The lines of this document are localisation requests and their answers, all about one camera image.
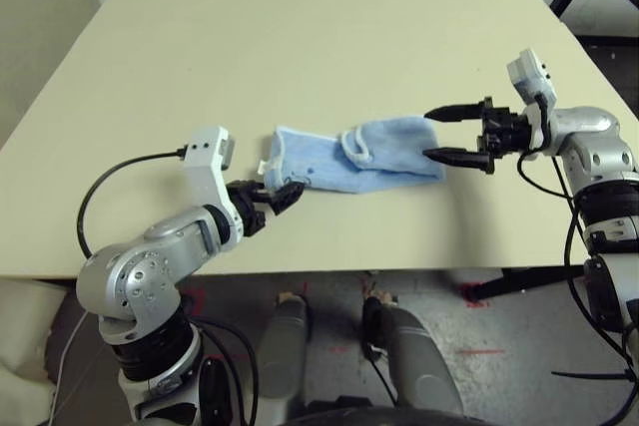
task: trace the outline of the blue cloth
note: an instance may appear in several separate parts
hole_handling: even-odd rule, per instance
[[[441,164],[421,152],[437,147],[430,121],[407,117],[368,122],[339,138],[277,127],[265,164],[268,190],[288,182],[362,194],[445,180]]]

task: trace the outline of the white tag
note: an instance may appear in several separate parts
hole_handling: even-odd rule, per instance
[[[263,176],[268,166],[269,166],[269,162],[260,160],[260,163],[258,164],[258,175]]]

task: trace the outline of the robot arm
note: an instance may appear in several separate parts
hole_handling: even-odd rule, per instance
[[[279,214],[304,190],[299,183],[273,195],[257,182],[225,186],[222,170],[233,144],[221,127],[196,133],[186,147],[185,167],[197,206],[132,241],[100,249],[78,275],[78,299],[99,315],[100,334],[120,362],[120,387],[135,420],[173,418],[171,408],[182,403],[193,405],[193,417],[180,424],[201,424],[214,414],[207,408],[215,402],[201,405],[200,397],[228,388],[220,386],[227,383],[226,373],[202,360],[200,331],[185,316],[176,284],[265,226],[255,204],[268,204]]]
[[[583,239],[591,315],[609,331],[639,324],[639,169],[619,137],[619,122],[592,108],[554,109],[550,75],[531,50],[508,65],[510,80],[526,104],[522,115],[493,108],[490,98],[473,105],[447,106],[425,116],[442,122],[478,119],[478,151],[434,149],[424,154],[444,164],[492,174],[494,159],[519,153],[560,157],[572,199],[585,223]],[[637,340],[639,332],[631,336]],[[639,347],[631,345],[637,354]]]

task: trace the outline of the black wire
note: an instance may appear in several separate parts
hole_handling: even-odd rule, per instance
[[[225,323],[216,319],[203,318],[201,316],[192,316],[193,320],[200,323],[206,323],[216,328],[224,329],[236,337],[246,348],[249,354],[249,361],[251,362],[251,374],[253,376],[253,403],[251,405],[251,419],[249,420],[249,426],[254,426],[258,419],[258,400],[260,398],[260,372],[258,370],[258,360],[256,353],[253,350],[253,346],[249,339],[232,324]]]
[[[608,421],[606,421],[605,423],[601,423],[601,426],[615,426],[619,424],[621,421],[623,421],[626,418],[626,416],[628,416],[628,413],[630,413],[630,410],[632,409],[632,403],[637,397],[638,392],[639,392],[639,382],[635,381],[635,385],[633,386],[632,391],[630,391],[630,395],[628,396],[628,399],[626,399],[626,402],[623,403],[623,406],[621,406],[621,409],[617,412],[617,414],[615,414]]]
[[[578,221],[579,221],[579,207],[575,207],[575,209],[573,211],[573,214],[572,214],[572,220],[570,221],[570,228],[568,229],[568,235],[566,237],[566,242],[565,242],[564,249],[563,249],[563,265],[566,268],[571,268],[572,267],[570,265],[570,250],[572,248],[572,238],[574,237],[575,227],[576,227]],[[570,277],[570,275],[566,276],[566,281],[568,282],[568,289],[570,290],[570,294],[572,295],[572,298],[574,299],[575,303],[577,304],[577,308],[579,308],[579,311],[581,311],[581,314],[584,316],[584,318],[586,318],[586,321],[588,321],[588,323],[590,323],[590,326],[592,326],[592,328],[595,330],[595,332],[599,336],[601,336],[601,338],[606,343],[608,343],[608,345],[610,345],[610,347],[612,349],[614,349],[617,352],[617,354],[619,354],[624,360],[626,360],[626,362],[629,365],[632,365],[632,358],[630,357],[630,355],[628,355],[623,349],[621,349],[621,346],[619,346],[608,335],[608,333],[606,333],[601,328],[601,326],[599,326],[597,324],[597,322],[593,319],[593,317],[591,316],[590,312],[588,311],[586,306],[583,304],[583,301],[581,300],[581,297],[579,296],[579,293],[577,292],[577,288],[575,287],[574,280],[572,279],[572,277]]]
[[[597,381],[630,380],[630,375],[627,373],[564,373],[562,371],[550,371],[550,374],[563,378],[593,379]]]
[[[393,406],[396,407],[397,406],[397,400],[392,395],[392,391],[390,391],[390,386],[388,386],[388,383],[386,382],[386,378],[383,377],[383,374],[381,374],[381,371],[379,371],[379,368],[377,367],[377,365],[375,364],[375,362],[372,359],[369,358],[368,361],[370,362],[370,364],[372,365],[372,368],[377,373],[377,376],[379,376],[379,379],[381,380],[381,383],[383,384],[383,387],[385,388],[386,393],[388,393],[388,397],[390,398],[390,402],[392,403]]]
[[[635,323],[630,323],[626,326],[621,334],[621,349],[624,351],[628,350],[628,337],[632,333],[633,329],[637,329],[637,325]]]
[[[548,104],[546,103],[546,100],[541,94],[535,95],[535,102],[537,102],[537,105],[539,106],[539,114],[541,116],[541,134],[543,137],[541,141],[541,146],[536,149],[527,150],[526,152],[522,153],[519,156],[519,160],[517,160],[517,172],[526,182],[534,186],[536,189],[541,190],[545,194],[553,195],[554,197],[560,197],[562,199],[567,199],[571,201],[572,197],[568,193],[567,189],[564,189],[563,194],[559,192],[554,192],[553,190],[549,190],[546,187],[543,187],[540,184],[538,184],[536,181],[534,181],[523,170],[523,162],[524,160],[526,160],[527,157],[530,157],[531,155],[536,154],[538,152],[542,152],[543,150],[548,148],[548,146],[550,145],[551,135],[550,135],[550,127],[548,125]]]
[[[557,159],[555,159],[554,157],[552,157],[552,166],[555,168],[555,172],[557,173],[557,178],[559,179],[559,183],[561,184],[561,190],[564,192],[564,194],[569,197],[569,193],[568,193],[568,187],[566,186],[566,182],[563,180],[563,175],[561,175],[561,170],[559,169],[559,164],[557,163]],[[566,202],[568,203],[568,207],[570,208],[570,212],[572,214],[575,214],[575,207],[572,204],[572,201],[569,199],[566,199]],[[579,237],[581,238],[581,241],[584,242],[585,244],[585,240],[583,238],[583,228],[581,227],[581,222],[578,221],[577,222],[577,230],[579,231]]]
[[[557,173],[557,177],[559,178],[559,183],[561,183],[561,189],[563,190],[564,194],[568,197],[568,188],[566,187],[566,183],[564,182],[563,176],[561,175],[561,171],[559,170],[559,165],[557,164],[557,161],[555,160],[554,157],[552,159],[552,163],[555,168],[555,172]],[[581,237],[582,237],[581,239],[583,240],[584,238],[583,238],[583,230],[581,228],[581,225],[579,224],[579,207],[574,206],[572,201],[569,198],[567,198],[566,200],[568,202],[568,206],[570,207],[570,210],[572,211],[572,219],[570,221],[570,228],[568,229],[568,235],[566,237],[566,243],[564,245],[564,266],[570,267],[570,250],[572,248],[572,238],[574,236],[575,227],[579,229],[579,233],[581,234]],[[599,334],[599,336],[601,336],[612,347],[612,349],[614,349],[628,363],[628,370],[626,370],[626,375],[625,375],[626,379],[630,379],[630,380],[634,379],[634,386],[632,390],[630,391],[630,395],[628,396],[628,399],[626,399],[625,403],[621,406],[621,409],[612,418],[610,418],[608,421],[601,424],[601,426],[615,426],[619,424],[621,421],[623,421],[626,416],[628,416],[628,413],[630,413],[630,410],[632,409],[632,404],[635,398],[637,397],[638,390],[639,390],[639,379],[637,379],[634,371],[632,370],[632,365],[633,365],[632,356],[630,356],[627,352],[628,336],[630,335],[632,330],[635,327],[637,327],[637,325],[630,324],[624,329],[624,332],[621,335],[621,346],[619,346],[592,318],[592,316],[590,315],[590,312],[586,309],[585,305],[583,304],[583,301],[579,297],[579,294],[577,293],[577,289],[575,288],[575,283],[570,275],[566,277],[566,281],[568,283],[568,288],[570,289],[570,294],[572,295],[572,298],[574,299],[575,303],[577,303],[577,307],[579,308],[583,316],[586,318],[588,323],[590,323],[590,325],[597,332],[597,334]],[[569,374],[570,373],[564,373],[560,375],[568,376]]]
[[[87,212],[87,207],[89,206],[91,197],[96,192],[96,190],[100,187],[100,185],[104,182],[104,180],[106,180],[108,177],[110,177],[112,174],[114,174],[118,170],[123,169],[124,167],[127,167],[129,165],[137,164],[139,162],[145,162],[147,160],[165,159],[168,157],[183,158],[185,155],[185,152],[186,152],[186,149],[181,148],[181,149],[175,150],[174,152],[166,152],[164,154],[144,155],[143,157],[136,157],[134,159],[126,160],[106,170],[103,174],[101,174],[98,177],[97,180],[93,182],[89,190],[85,193],[84,198],[82,199],[82,203],[80,204],[80,209],[78,210],[78,217],[76,219],[76,234],[78,236],[78,243],[80,244],[80,248],[82,249],[82,252],[84,253],[86,258],[89,258],[93,254],[93,252],[91,251],[91,248],[89,248],[89,245],[87,244],[87,239],[85,238],[84,216]]]
[[[529,184],[533,185],[536,189],[541,190],[545,194],[553,195],[554,197],[560,197],[561,199],[567,199],[568,201],[572,200],[572,197],[568,194],[561,194],[559,192],[554,192],[553,190],[549,190],[546,187],[541,186],[535,180],[531,179],[523,170],[523,161],[526,160],[527,157],[530,157],[533,154],[540,152],[541,149],[528,150],[519,156],[519,160],[517,160],[517,172],[519,175],[526,180]]]
[[[238,374],[238,369],[236,368],[236,364],[233,362],[233,358],[229,354],[229,351],[227,351],[227,348],[224,347],[224,344],[222,344],[222,341],[220,341],[215,334],[209,331],[207,327],[204,326],[204,324],[198,323],[197,321],[194,321],[194,322],[200,327],[200,329],[207,336],[207,338],[209,338],[209,340],[216,345],[216,347],[220,350],[220,353],[222,353],[222,356],[224,357],[225,361],[227,362],[227,366],[231,370],[231,375],[233,376],[233,380],[236,385],[236,394],[238,396],[238,410],[239,410],[238,412],[240,414],[240,424],[242,426],[247,426],[247,418],[245,417],[245,414],[244,414],[244,395],[242,394],[242,383],[240,382],[240,375]]]

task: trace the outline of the gray floor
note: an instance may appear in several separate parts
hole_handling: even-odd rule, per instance
[[[307,399],[366,396],[388,400],[357,344],[361,287],[398,296],[439,345],[459,388],[466,413],[503,425],[594,425],[625,400],[629,383],[557,378],[551,370],[618,372],[623,365],[579,315],[565,284],[493,298],[470,307],[457,285],[495,277],[497,270],[363,272],[198,277],[183,289],[203,300],[202,314],[232,321],[257,345],[283,290],[306,291],[316,326],[309,345]],[[54,369],[61,345],[80,314],[75,299],[65,302],[49,348]],[[240,344],[228,340],[247,366]],[[64,372],[55,424],[126,424],[126,403],[116,382],[117,365],[102,345],[96,319],[80,330]],[[639,409],[623,424],[637,424]]]

